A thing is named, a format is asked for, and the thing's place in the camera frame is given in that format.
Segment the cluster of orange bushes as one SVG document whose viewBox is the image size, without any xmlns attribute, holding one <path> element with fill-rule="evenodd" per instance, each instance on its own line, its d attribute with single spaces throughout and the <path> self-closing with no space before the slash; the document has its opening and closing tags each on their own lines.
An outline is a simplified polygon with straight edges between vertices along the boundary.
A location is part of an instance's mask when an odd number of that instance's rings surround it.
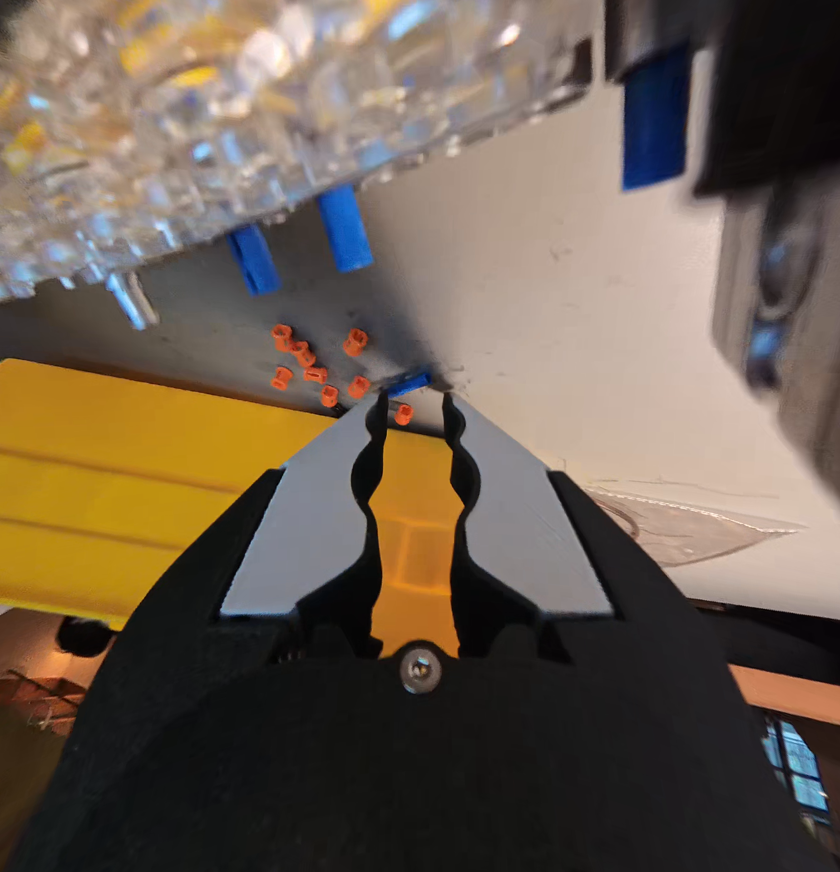
<svg viewBox="0 0 840 872">
<path fill-rule="evenodd" d="M 385 389 L 390 383 L 404 375 L 390 377 L 389 380 L 384 379 L 382 383 L 378 384 L 374 383 L 364 370 L 357 371 L 349 379 L 347 386 L 342 388 L 332 380 L 327 366 L 319 361 L 311 344 L 296 337 L 290 325 L 283 322 L 276 323 L 272 328 L 271 337 L 275 350 L 280 354 L 289 356 L 292 360 L 288 365 L 276 367 L 271 378 L 273 389 L 287 391 L 293 382 L 297 383 L 300 380 L 314 385 L 317 387 L 317 396 L 321 405 L 338 415 L 348 410 L 343 402 L 344 397 L 358 403 L 359 400 L 367 397 L 373 387 L 381 386 Z M 390 411 L 395 424 L 399 427 L 407 427 L 412 422 L 415 413 L 414 407 L 405 402 L 404 397 L 390 398 Z"/>
</svg>

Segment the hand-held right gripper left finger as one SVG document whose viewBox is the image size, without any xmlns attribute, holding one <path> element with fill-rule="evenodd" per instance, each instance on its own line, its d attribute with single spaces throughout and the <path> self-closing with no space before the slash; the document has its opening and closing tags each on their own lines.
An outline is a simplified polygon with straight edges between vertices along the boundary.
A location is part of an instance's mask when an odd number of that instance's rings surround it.
<svg viewBox="0 0 840 872">
<path fill-rule="evenodd" d="M 383 472 L 386 393 L 370 393 L 295 453 L 219 608 L 225 618 L 296 618 L 370 644 L 382 588 L 371 497 Z"/>
</svg>

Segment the toy brick engine model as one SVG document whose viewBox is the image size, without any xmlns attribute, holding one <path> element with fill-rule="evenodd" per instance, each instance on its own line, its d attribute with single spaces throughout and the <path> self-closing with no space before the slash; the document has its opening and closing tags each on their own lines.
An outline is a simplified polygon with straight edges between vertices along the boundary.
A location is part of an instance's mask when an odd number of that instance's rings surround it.
<svg viewBox="0 0 840 872">
<path fill-rule="evenodd" d="M 0 302 L 206 243 L 253 292 L 255 224 L 622 88 L 622 189 L 680 177 L 712 50 L 698 199 L 725 202 L 712 335 L 840 500 L 840 2 L 0 2 Z"/>
</svg>

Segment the yellow plastic bin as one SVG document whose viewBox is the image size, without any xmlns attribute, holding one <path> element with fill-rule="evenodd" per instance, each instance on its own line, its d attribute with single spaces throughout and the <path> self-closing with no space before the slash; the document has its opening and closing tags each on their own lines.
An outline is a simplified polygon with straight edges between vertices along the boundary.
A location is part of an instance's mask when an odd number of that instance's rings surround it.
<svg viewBox="0 0 840 872">
<path fill-rule="evenodd" d="M 19 359 L 0 363 L 0 604 L 120 629 L 174 560 L 333 420 Z M 458 651 L 450 559 L 462 503 L 440 439 L 391 430 L 371 500 L 390 654 Z"/>
</svg>

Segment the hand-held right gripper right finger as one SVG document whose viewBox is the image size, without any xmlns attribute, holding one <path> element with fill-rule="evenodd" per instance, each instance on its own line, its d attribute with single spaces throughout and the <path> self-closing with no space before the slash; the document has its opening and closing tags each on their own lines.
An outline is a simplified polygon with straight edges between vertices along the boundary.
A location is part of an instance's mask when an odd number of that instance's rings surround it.
<svg viewBox="0 0 840 872">
<path fill-rule="evenodd" d="M 560 620 L 614 617 L 548 466 L 455 393 L 443 416 L 462 504 L 450 563 L 459 649 L 491 649 L 510 626 L 539 639 Z"/>
</svg>

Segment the wooden side table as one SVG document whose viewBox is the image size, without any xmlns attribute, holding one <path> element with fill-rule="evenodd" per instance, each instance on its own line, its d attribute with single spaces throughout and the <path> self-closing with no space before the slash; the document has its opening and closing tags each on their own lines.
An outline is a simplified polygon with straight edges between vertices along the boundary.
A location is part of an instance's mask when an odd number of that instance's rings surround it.
<svg viewBox="0 0 840 872">
<path fill-rule="evenodd" d="M 774 672 L 729 666 L 751 706 L 840 726 L 840 686 Z"/>
</svg>

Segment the clear plastic bag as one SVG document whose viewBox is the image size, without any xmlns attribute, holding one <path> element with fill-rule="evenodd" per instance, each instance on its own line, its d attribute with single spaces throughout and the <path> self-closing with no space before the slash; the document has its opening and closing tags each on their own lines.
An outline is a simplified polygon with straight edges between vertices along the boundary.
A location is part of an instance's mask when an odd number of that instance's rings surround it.
<svg viewBox="0 0 840 872">
<path fill-rule="evenodd" d="M 737 554 L 805 526 L 587 486 L 588 496 L 665 569 Z"/>
</svg>

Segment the grey desk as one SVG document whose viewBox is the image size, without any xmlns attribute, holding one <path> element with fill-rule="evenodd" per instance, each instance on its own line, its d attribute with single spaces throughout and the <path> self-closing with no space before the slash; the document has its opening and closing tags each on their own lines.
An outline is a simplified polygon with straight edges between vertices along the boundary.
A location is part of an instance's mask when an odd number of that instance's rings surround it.
<svg viewBox="0 0 840 872">
<path fill-rule="evenodd" d="M 385 374 L 431 367 L 573 479 L 786 521 L 796 533 L 673 571 L 703 600 L 840 619 L 840 505 L 710 337 L 722 211 L 687 176 L 621 190 L 622 91 L 434 159 L 357 196 L 374 263 L 341 274 L 317 207 L 264 226 L 282 287 L 251 296 L 218 241 L 141 273 L 158 326 L 103 286 L 0 304 L 19 358 L 273 403 L 271 328 Z"/>
</svg>

